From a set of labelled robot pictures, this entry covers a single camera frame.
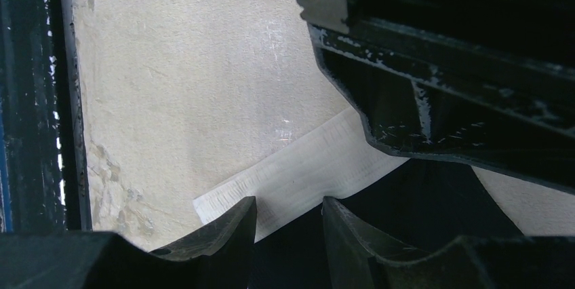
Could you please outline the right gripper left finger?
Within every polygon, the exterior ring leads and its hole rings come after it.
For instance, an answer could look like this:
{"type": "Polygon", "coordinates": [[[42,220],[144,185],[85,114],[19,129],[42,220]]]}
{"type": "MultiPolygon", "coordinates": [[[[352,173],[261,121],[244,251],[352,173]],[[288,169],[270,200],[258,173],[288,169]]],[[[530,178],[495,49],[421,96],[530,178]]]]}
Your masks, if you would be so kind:
{"type": "Polygon", "coordinates": [[[117,233],[1,235],[2,288],[246,288],[257,206],[244,197],[217,219],[146,252],[117,233]]]}

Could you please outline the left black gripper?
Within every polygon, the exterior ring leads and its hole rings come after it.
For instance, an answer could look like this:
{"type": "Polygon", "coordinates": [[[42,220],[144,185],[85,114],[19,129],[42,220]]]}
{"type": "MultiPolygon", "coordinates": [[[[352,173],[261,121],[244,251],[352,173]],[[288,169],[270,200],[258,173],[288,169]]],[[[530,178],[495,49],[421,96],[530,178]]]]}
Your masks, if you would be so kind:
{"type": "Polygon", "coordinates": [[[296,2],[371,146],[574,192],[574,0],[296,2]]]}

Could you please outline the black underwear white waistband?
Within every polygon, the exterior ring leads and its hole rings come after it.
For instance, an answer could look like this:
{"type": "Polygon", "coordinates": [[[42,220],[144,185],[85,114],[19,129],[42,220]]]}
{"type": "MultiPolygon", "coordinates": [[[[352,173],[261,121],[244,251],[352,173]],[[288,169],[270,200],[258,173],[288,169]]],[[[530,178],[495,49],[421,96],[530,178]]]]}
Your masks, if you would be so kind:
{"type": "Polygon", "coordinates": [[[193,205],[209,223],[247,196],[256,198],[258,216],[250,288],[332,287],[321,217],[325,196],[427,252],[459,235],[520,234],[470,166],[386,155],[367,143],[353,109],[230,177],[193,205]]]}

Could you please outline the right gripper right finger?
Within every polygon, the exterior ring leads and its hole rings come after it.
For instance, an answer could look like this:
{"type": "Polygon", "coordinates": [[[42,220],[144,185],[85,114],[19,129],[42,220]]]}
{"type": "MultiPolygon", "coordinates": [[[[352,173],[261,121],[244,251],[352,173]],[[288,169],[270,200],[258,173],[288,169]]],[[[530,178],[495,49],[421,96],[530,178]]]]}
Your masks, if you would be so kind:
{"type": "Polygon", "coordinates": [[[333,288],[573,288],[574,238],[459,236],[428,253],[322,204],[333,288]]]}

